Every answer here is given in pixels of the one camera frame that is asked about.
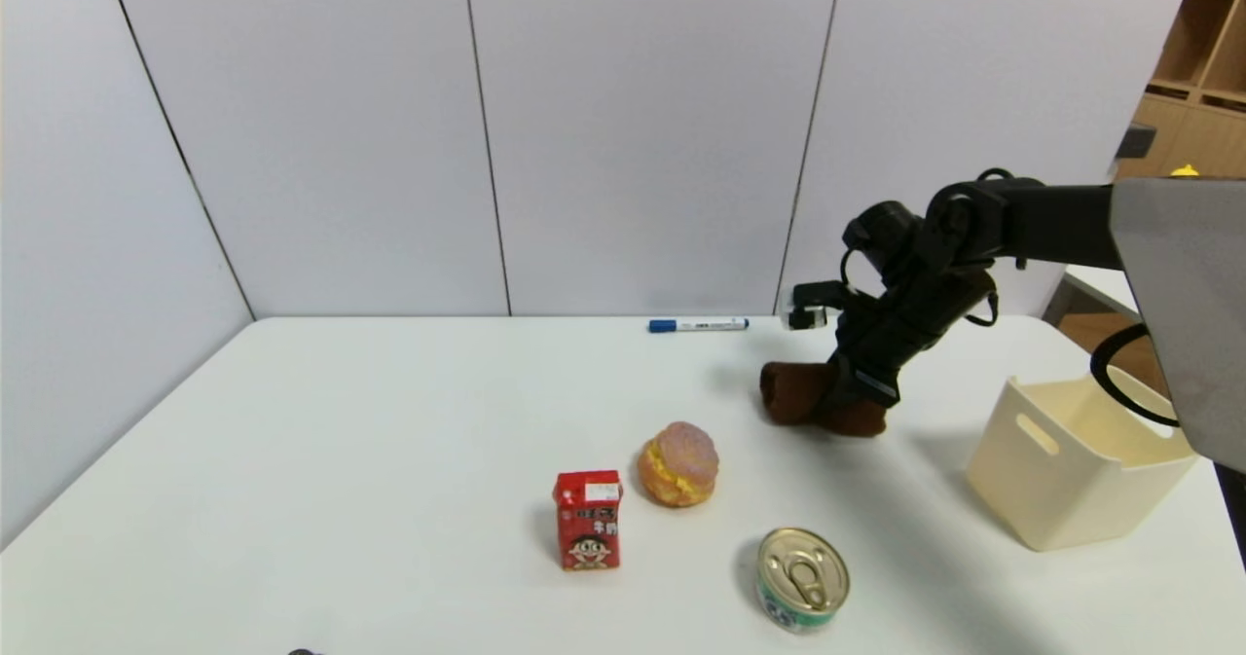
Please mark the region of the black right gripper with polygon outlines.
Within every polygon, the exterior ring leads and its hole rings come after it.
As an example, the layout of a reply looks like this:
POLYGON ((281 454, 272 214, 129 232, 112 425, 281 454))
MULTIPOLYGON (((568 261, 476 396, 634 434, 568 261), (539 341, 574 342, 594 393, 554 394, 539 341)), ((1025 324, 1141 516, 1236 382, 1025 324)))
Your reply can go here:
POLYGON ((930 305, 847 304, 839 313, 835 387, 820 393, 812 421, 839 421, 856 398, 868 398, 885 408, 900 402, 900 370, 922 350, 939 340, 939 318, 930 305))

